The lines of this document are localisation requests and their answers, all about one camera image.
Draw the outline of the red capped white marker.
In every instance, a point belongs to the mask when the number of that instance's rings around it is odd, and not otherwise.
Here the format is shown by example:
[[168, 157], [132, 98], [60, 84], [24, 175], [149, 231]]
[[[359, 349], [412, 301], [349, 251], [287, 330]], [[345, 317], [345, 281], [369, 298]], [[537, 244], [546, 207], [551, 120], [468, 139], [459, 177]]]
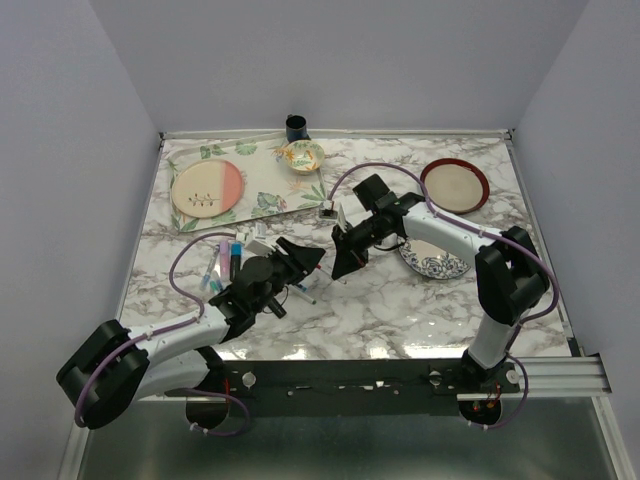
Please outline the red capped white marker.
[[347, 285], [347, 282], [344, 280], [334, 279], [332, 276], [332, 273], [328, 269], [324, 268], [322, 265], [316, 265], [316, 270], [320, 272], [322, 275], [324, 275], [325, 277], [327, 277], [331, 282], [337, 282], [338, 284], [341, 284], [341, 285]]

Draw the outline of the green capped white marker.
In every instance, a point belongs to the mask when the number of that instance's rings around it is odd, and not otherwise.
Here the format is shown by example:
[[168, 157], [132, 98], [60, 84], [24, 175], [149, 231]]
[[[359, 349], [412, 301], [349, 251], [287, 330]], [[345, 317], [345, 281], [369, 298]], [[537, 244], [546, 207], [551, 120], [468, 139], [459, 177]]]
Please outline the green capped white marker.
[[311, 304], [311, 305], [315, 305], [316, 304], [316, 300], [313, 299], [311, 296], [309, 296], [304, 290], [300, 289], [297, 286], [291, 286], [290, 287], [290, 291], [297, 295], [299, 298], [303, 299], [305, 302]]

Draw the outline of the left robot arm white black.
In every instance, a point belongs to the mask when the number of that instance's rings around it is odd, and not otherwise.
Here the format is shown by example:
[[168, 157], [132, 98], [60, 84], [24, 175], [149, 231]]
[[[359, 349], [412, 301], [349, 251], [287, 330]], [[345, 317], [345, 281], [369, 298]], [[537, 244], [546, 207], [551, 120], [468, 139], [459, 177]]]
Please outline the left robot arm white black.
[[64, 363], [56, 381], [74, 406], [80, 428], [98, 429], [148, 394], [191, 389], [214, 393], [220, 368], [207, 360], [190, 364], [182, 355], [235, 339], [253, 327], [264, 309], [285, 312], [277, 295], [309, 276], [324, 257], [280, 237], [276, 249], [246, 260], [231, 283], [193, 313], [146, 327], [101, 323]]

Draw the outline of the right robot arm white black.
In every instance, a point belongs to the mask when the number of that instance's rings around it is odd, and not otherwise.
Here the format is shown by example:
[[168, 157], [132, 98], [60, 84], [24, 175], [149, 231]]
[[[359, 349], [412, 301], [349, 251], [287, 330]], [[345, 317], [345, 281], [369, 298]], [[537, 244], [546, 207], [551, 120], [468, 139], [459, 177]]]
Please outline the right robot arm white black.
[[496, 380], [520, 325], [543, 315], [529, 312], [549, 289], [557, 288], [528, 232], [520, 227], [500, 231], [448, 215], [424, 192], [397, 196], [377, 174], [353, 193], [370, 217], [355, 226], [344, 221], [333, 227], [332, 277], [365, 267], [369, 250], [392, 235], [432, 244], [472, 266], [483, 318], [459, 371], [467, 389], [485, 390]]

